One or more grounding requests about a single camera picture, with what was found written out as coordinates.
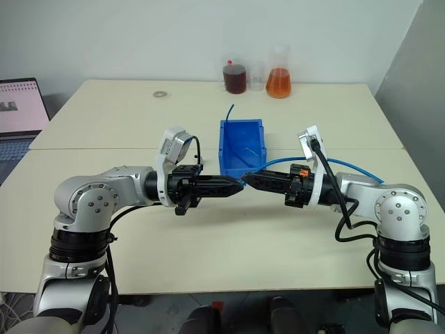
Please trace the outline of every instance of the gray wall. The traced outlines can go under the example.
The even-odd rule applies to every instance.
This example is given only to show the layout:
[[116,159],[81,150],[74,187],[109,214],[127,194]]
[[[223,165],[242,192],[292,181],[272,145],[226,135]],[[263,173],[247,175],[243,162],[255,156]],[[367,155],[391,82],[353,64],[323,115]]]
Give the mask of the gray wall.
[[444,0],[421,4],[375,98],[445,209]]

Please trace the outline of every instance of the table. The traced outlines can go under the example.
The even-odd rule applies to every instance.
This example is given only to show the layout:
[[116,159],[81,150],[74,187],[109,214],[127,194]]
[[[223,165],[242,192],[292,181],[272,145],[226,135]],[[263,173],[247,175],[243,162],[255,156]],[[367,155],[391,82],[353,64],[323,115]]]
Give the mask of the table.
[[[156,90],[168,95],[154,97]],[[232,103],[231,119],[263,120],[268,149],[299,148],[297,134],[314,124],[328,149],[402,148],[364,84],[296,83],[277,100],[264,90],[229,94],[214,82],[88,80],[31,149],[157,148],[163,131],[177,125],[215,149]]]
[[[419,188],[429,206],[432,260],[445,283],[444,213],[404,150],[327,150],[375,173],[388,183]],[[32,150],[0,188],[0,291],[35,292],[50,246],[55,188],[74,175],[94,175],[113,166],[154,165],[153,149]],[[184,163],[191,162],[189,152]],[[301,155],[269,150],[268,158]],[[203,150],[204,172],[219,172],[218,151]],[[334,172],[347,168],[333,165]],[[289,163],[273,170],[287,171]],[[340,215],[284,206],[284,196],[250,187],[231,198],[205,198],[185,216],[150,207],[132,212],[113,228],[111,245],[121,294],[267,289],[370,287],[365,265],[370,241],[340,244]],[[370,232],[363,227],[363,232]]]

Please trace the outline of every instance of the orange liquid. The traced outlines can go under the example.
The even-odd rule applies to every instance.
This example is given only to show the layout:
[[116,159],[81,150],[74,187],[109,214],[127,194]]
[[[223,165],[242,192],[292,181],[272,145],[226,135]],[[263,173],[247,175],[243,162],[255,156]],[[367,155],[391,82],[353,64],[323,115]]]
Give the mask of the orange liquid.
[[291,75],[285,68],[274,68],[270,71],[266,91],[275,99],[283,99],[291,94]]

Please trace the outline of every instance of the black cable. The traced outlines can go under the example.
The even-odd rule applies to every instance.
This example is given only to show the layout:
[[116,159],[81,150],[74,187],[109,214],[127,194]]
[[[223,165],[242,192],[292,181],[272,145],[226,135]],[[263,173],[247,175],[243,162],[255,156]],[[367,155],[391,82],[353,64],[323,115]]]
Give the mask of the black cable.
[[113,334],[113,325],[115,321],[116,311],[118,310],[118,286],[116,285],[116,276],[114,272],[113,258],[111,256],[110,245],[106,249],[106,261],[108,262],[110,283],[111,283],[111,303],[110,303],[110,317],[108,318],[108,334]]
[[[350,207],[349,210],[346,212],[347,217],[349,218],[349,216],[351,214],[353,214],[353,212],[359,206],[359,201],[354,198],[349,198],[348,202],[353,202],[352,207]],[[340,237],[341,231],[343,230],[343,227],[345,225],[345,221],[346,221],[345,216],[341,217],[340,222],[337,225],[337,228],[335,229],[335,239],[338,242],[349,242],[349,241],[355,241],[355,240],[366,239],[366,238],[370,238],[372,240],[375,239],[375,235],[372,235],[372,234],[359,234],[359,235],[355,235],[353,237],[346,237],[346,238]],[[359,223],[352,225],[351,229],[362,226],[362,225],[368,225],[368,224],[369,224],[368,221],[360,221]]]
[[[359,223],[351,225],[349,216],[357,209],[357,207],[359,206],[359,201],[355,200],[355,199],[349,199],[349,201],[353,202],[354,204],[349,210],[346,209],[345,198],[343,197],[343,195],[340,192],[339,185],[337,184],[337,180],[329,166],[329,163],[327,162],[325,156],[321,152],[320,143],[316,139],[313,139],[311,141],[311,147],[312,147],[312,150],[320,158],[320,161],[326,170],[327,176],[329,177],[329,180],[330,180],[332,186],[334,187],[334,192],[337,197],[337,200],[340,202],[341,212],[343,213],[343,218],[340,220],[340,223],[338,224],[338,226],[335,230],[335,239],[340,242],[348,242],[348,241],[354,241],[354,240],[364,239],[364,238],[371,238],[372,240],[375,240],[376,237],[372,234],[361,234],[361,235],[357,235],[354,237],[348,237],[348,238],[340,237],[340,232],[345,224],[348,226],[348,228],[350,230],[352,230],[353,228],[359,227],[359,226],[363,226],[363,225],[372,225],[374,227],[377,227],[377,224],[374,222],[371,222],[371,221],[361,221]],[[374,255],[374,269],[375,269],[375,271],[372,269],[371,263],[370,263],[371,257],[373,255]],[[417,293],[410,290],[408,287],[394,282],[391,279],[390,275],[381,271],[378,266],[378,256],[379,256],[379,250],[378,250],[377,246],[374,246],[374,249],[366,257],[366,264],[368,265],[369,270],[371,270],[371,273],[374,275],[375,278],[378,279],[378,276],[377,276],[377,273],[378,273],[378,275],[380,275],[382,277],[382,279],[384,280],[385,283],[395,287],[396,289],[407,294],[408,296],[411,296],[412,298],[414,298],[422,303],[425,303],[426,305],[430,306],[431,308],[436,309],[437,311],[439,311],[440,313],[445,315],[445,308],[443,308],[442,306],[440,306],[436,303],[433,303],[432,301],[430,301],[426,298],[423,298],[422,296],[419,296]]]
[[320,158],[321,164],[323,165],[323,167],[326,170],[327,177],[329,178],[331,185],[334,187],[335,197],[337,197],[337,200],[340,202],[340,209],[341,209],[341,213],[343,214],[343,218],[346,222],[346,226],[348,226],[348,228],[350,230],[352,230],[353,227],[350,223],[345,199],[343,197],[343,194],[340,191],[339,185],[337,184],[337,179],[336,179],[334,173],[332,172],[332,169],[330,168],[329,163],[327,162],[324,154],[321,152],[320,143],[318,142],[318,140],[312,139],[311,147],[312,147],[312,150],[318,155],[318,158]]
[[373,273],[373,276],[376,280],[378,280],[380,277],[375,273],[373,267],[371,266],[371,257],[374,255],[375,249],[373,248],[371,252],[369,252],[368,256],[366,256],[366,264],[368,265],[369,270],[371,273]]
[[[155,202],[152,205],[162,205],[160,202]],[[124,211],[122,211],[120,214],[118,214],[110,223],[110,228],[108,229],[108,232],[111,231],[111,228],[117,223],[119,219],[121,219],[126,214],[129,214],[132,211],[135,211],[137,209],[142,209],[143,206],[140,207],[130,207]],[[119,293],[118,293],[118,286],[116,285],[116,277],[114,272],[114,266],[113,266],[113,258],[111,256],[111,249],[110,245],[108,245],[106,249],[106,264],[105,264],[105,270],[108,274],[108,277],[110,278],[110,284],[111,284],[111,301],[110,301],[110,316],[108,318],[108,321],[106,322],[105,327],[102,329],[101,334],[105,334],[108,331],[108,334],[113,334],[113,325],[115,320],[116,311],[118,310],[118,299],[119,299]]]
[[196,150],[197,150],[197,164],[201,164],[201,146],[200,146],[200,140],[197,138],[197,136],[193,136],[192,139],[196,140]]
[[377,248],[374,249],[375,254],[374,254],[374,268],[377,271],[377,273],[382,276],[382,279],[384,280],[385,283],[395,287],[396,289],[402,291],[403,293],[407,294],[408,296],[411,296],[414,299],[417,299],[418,301],[425,303],[426,305],[430,306],[431,308],[435,308],[437,311],[439,311],[440,313],[442,313],[443,315],[445,315],[445,308],[443,308],[442,306],[433,303],[432,301],[423,298],[422,296],[419,296],[416,292],[408,289],[408,287],[400,285],[396,282],[394,282],[391,279],[391,276],[388,275],[387,273],[384,273],[382,270],[380,270],[379,266],[378,266],[378,255],[379,255],[379,250]]
[[341,218],[339,224],[337,225],[337,228],[335,230],[335,239],[339,242],[349,242],[354,240],[360,240],[365,238],[371,238],[372,240],[375,239],[375,236],[372,234],[360,234],[355,235],[354,237],[347,237],[342,238],[340,237],[341,230],[343,229],[343,226],[346,224],[350,230],[354,228],[358,228],[359,226],[363,225],[372,225],[374,227],[377,227],[377,224],[371,221],[360,221],[359,223],[356,223],[354,225],[350,222],[350,215],[353,214],[353,212],[357,209],[359,206],[359,201],[354,198],[349,198],[349,202],[353,202],[353,206],[348,210],[346,208],[346,201],[343,196],[343,194],[340,191],[339,185],[337,184],[337,179],[332,172],[332,169],[329,166],[329,163],[327,162],[327,159],[325,158],[324,154],[321,152],[320,143],[316,139],[312,139],[311,141],[311,147],[312,150],[318,155],[318,158],[320,158],[320,161],[323,165],[323,167],[326,170],[327,178],[331,182],[331,185],[334,187],[335,197],[337,197],[337,200],[340,203],[341,213],[343,214],[343,217]]
[[[151,206],[154,205],[162,205],[161,202],[155,202],[153,203]],[[123,216],[125,216],[126,214],[129,214],[130,212],[134,211],[134,210],[138,210],[138,209],[142,209],[144,206],[140,206],[140,207],[130,207],[129,209],[126,209],[124,211],[122,211],[120,214],[118,214],[116,217],[113,218],[113,220],[110,223],[110,228],[108,229],[108,231],[111,231],[111,228],[113,228],[114,224],[116,224],[116,222],[121,219]]]

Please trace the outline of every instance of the blue plastic bin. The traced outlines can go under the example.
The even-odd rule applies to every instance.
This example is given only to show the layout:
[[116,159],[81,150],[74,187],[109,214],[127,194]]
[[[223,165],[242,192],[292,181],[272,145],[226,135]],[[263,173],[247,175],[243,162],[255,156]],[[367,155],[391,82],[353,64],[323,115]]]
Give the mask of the blue plastic bin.
[[220,173],[241,178],[266,163],[264,128],[261,120],[221,120]]

